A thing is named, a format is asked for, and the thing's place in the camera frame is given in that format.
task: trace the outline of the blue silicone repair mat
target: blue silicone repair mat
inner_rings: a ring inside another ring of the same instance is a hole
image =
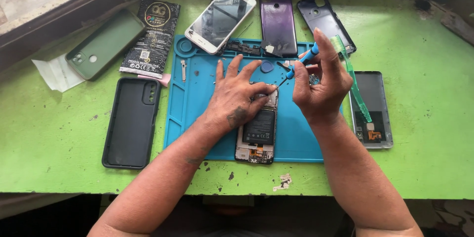
[[[249,45],[260,45],[261,40],[236,39]],[[298,42],[298,54],[311,48],[313,43]],[[175,141],[206,109],[214,92],[216,65],[223,59],[224,70],[230,61],[240,52],[227,50],[222,56],[209,55],[194,48],[184,35],[175,36],[175,54],[171,71],[168,113],[164,148]],[[276,64],[285,59],[255,56],[243,53],[239,70],[254,59],[267,59],[275,68],[263,73],[258,68],[251,81],[280,84],[286,71]],[[186,67],[186,82],[182,81],[181,60]],[[276,118],[275,161],[283,162],[322,162],[323,157],[305,117],[292,101],[294,79],[288,80],[279,88],[278,110]],[[206,159],[234,160],[237,130],[224,136],[209,152]]]

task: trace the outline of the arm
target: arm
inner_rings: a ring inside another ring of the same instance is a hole
[[[248,83],[261,61],[255,60],[237,74],[243,56],[232,60],[224,78],[217,63],[216,88],[204,114],[175,142],[159,154],[110,204],[88,236],[147,236],[175,208],[209,150],[232,129],[251,120],[268,101],[253,102],[258,93],[275,87]]]
[[[339,112],[352,78],[328,38],[314,31],[320,54],[313,66],[295,63],[293,100],[306,117],[324,157],[329,185],[360,236],[422,236],[408,208]],[[320,77],[308,84],[308,74]]]

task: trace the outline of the hand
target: hand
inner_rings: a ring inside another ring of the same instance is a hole
[[[234,57],[227,67],[225,78],[224,64],[219,59],[216,69],[216,88],[202,115],[213,127],[211,130],[218,131],[222,135],[253,119],[269,100],[268,96],[265,96],[251,102],[251,97],[256,94],[271,94],[276,90],[276,86],[263,82],[249,84],[250,77],[262,61],[254,60],[238,73],[238,66],[243,58],[242,54]]]
[[[301,109],[310,125],[330,125],[339,116],[339,107],[352,86],[352,78],[339,61],[329,39],[314,29],[314,41],[319,48],[312,66],[295,61],[293,101]],[[307,52],[299,55],[302,58]],[[309,85],[308,75],[315,74],[320,82]]]

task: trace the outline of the purple phone back cover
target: purple phone back cover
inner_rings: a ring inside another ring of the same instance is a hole
[[[262,37],[284,56],[298,53],[292,0],[259,0]]]

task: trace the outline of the green phone case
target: green phone case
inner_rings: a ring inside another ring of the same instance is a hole
[[[84,79],[93,80],[144,31],[137,16],[121,10],[69,52],[66,61]]]

